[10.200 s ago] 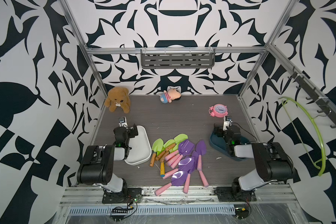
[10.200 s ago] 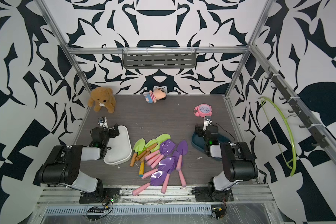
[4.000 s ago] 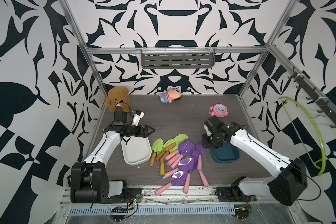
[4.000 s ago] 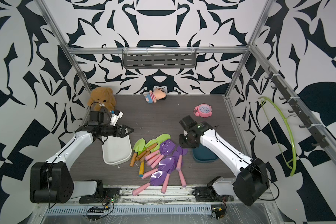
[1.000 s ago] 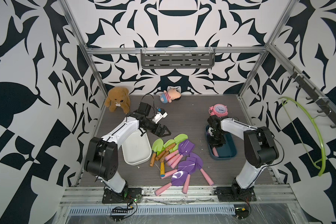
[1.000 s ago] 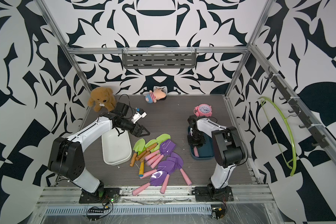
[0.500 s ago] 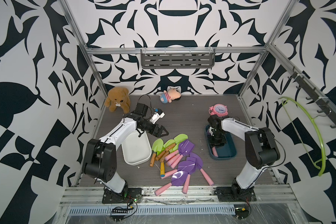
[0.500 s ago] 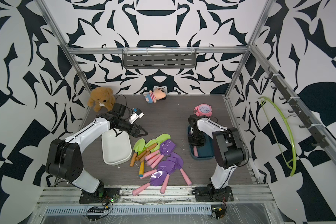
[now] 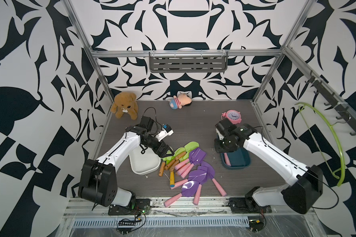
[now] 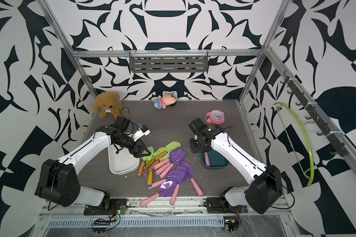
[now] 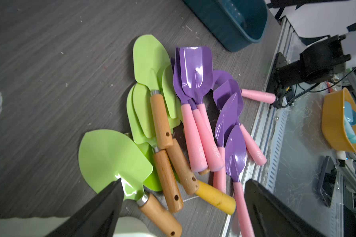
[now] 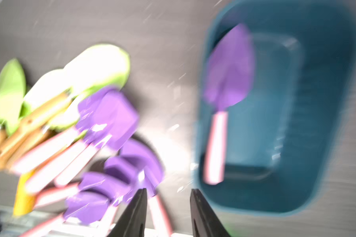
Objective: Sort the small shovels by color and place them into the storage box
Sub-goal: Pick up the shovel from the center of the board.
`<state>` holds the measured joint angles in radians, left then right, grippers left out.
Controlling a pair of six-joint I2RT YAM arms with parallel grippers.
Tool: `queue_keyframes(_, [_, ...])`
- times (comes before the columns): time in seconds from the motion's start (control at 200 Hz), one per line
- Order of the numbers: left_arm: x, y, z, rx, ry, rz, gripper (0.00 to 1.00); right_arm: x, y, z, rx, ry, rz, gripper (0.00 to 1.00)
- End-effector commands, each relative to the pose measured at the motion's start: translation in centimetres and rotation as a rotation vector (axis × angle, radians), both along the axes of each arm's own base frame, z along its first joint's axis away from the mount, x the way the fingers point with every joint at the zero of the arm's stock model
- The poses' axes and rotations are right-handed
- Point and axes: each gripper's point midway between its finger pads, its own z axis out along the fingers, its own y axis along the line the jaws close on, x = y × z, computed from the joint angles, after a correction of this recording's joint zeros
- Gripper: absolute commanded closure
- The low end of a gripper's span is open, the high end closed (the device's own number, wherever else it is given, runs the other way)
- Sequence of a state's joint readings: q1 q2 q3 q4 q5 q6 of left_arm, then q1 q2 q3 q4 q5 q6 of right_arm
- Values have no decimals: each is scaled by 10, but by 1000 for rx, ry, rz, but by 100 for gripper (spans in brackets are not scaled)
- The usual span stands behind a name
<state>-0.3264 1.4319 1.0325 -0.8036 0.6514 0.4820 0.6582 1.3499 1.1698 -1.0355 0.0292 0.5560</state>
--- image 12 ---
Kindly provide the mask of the purple pointed shovel pink handle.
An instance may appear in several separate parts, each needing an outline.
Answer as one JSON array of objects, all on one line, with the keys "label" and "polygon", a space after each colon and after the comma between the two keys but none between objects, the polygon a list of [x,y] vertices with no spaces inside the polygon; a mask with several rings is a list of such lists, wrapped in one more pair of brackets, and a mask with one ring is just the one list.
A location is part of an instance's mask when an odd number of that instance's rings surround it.
[{"label": "purple pointed shovel pink handle", "polygon": [[216,44],[205,71],[203,96],[214,107],[203,168],[203,181],[208,185],[224,180],[228,109],[247,97],[254,75],[253,41],[247,27],[238,24]]}]

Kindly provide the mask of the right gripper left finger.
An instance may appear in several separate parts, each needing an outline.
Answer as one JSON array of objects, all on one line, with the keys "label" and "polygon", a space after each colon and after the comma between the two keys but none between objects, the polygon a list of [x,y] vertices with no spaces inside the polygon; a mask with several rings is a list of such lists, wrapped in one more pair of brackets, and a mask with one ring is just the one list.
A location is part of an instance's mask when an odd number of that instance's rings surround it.
[{"label": "right gripper left finger", "polygon": [[147,190],[139,189],[107,237],[144,237]]}]

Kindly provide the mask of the purple square scoop pink handle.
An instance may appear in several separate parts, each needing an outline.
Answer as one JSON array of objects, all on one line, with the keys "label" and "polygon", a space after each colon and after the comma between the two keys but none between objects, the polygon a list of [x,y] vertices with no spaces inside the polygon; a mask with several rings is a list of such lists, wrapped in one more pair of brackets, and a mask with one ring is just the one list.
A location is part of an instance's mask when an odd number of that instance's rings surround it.
[{"label": "purple square scoop pink handle", "polygon": [[37,172],[25,190],[36,194],[50,182],[57,187],[69,184],[98,151],[109,146],[120,150],[135,133],[139,115],[119,89],[107,86],[78,105],[77,124],[28,151],[9,169],[16,175]]}]

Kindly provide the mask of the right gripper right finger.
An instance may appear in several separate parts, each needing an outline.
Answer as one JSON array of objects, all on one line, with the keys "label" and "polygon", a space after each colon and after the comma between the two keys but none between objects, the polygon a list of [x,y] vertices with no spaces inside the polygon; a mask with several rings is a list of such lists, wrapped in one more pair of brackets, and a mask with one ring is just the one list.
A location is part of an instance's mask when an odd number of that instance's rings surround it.
[{"label": "right gripper right finger", "polygon": [[231,237],[199,189],[192,189],[190,211],[194,237]]}]

